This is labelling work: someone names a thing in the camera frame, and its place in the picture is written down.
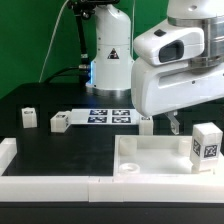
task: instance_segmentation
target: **black cable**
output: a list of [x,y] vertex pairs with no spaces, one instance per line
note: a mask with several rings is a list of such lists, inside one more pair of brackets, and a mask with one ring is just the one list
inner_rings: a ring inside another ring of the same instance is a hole
[[50,81],[56,77],[62,77],[62,76],[79,76],[77,74],[64,74],[65,72],[67,71],[71,71],[71,70],[78,70],[79,67],[68,67],[68,68],[64,68],[64,69],[61,69],[59,70],[58,72],[55,72],[52,76],[48,77],[44,83],[50,83]]

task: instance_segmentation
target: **white cube with marker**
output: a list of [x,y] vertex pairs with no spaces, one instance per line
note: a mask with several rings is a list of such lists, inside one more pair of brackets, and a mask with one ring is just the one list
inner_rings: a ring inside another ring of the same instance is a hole
[[194,125],[190,161],[192,172],[214,169],[218,164],[222,131],[213,123]]
[[71,125],[71,112],[60,111],[51,118],[51,132],[64,133]]
[[37,115],[35,108],[26,107],[22,109],[22,120],[24,128],[37,127]]

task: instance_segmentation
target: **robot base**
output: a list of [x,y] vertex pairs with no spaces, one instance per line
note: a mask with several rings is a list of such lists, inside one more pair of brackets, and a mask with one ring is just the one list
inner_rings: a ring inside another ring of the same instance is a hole
[[105,90],[105,89],[98,89],[89,83],[86,84],[86,92],[95,94],[98,96],[116,97],[116,98],[126,97],[131,95],[131,89]]

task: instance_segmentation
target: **small white box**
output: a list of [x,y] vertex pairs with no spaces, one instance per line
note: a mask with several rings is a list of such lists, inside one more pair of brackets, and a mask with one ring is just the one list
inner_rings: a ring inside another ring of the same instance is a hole
[[194,125],[190,161],[195,169],[204,171],[217,166],[222,135],[213,123]]
[[139,116],[139,135],[153,135],[153,118]]
[[24,128],[36,128],[37,127],[37,115],[35,108],[23,108],[22,119]]
[[70,125],[71,111],[60,111],[51,118],[51,132],[64,133]]

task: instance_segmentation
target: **sticker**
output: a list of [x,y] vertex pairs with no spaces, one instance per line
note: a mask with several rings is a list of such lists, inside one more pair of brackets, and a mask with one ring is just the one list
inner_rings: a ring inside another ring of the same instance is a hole
[[142,121],[150,121],[151,118],[150,118],[150,117],[142,117],[141,120],[142,120]]
[[114,124],[130,124],[131,118],[130,117],[113,117],[112,123],[114,123]]
[[196,140],[194,140],[193,150],[200,157],[201,145]]
[[88,123],[91,123],[91,124],[102,124],[106,122],[107,122],[106,117],[89,117],[88,118]]
[[69,122],[68,122],[68,117],[65,119],[65,126],[68,127]]
[[65,118],[65,117],[66,117],[66,115],[62,115],[62,114],[59,114],[56,116],[56,118]]
[[91,110],[90,115],[107,115],[107,110]]
[[107,59],[119,59],[119,56],[115,50],[115,48],[112,49]]
[[217,150],[218,150],[218,146],[217,145],[206,146],[205,147],[204,158],[216,157]]
[[24,114],[32,114],[33,111],[24,111]]
[[130,110],[113,110],[113,116],[130,116]]

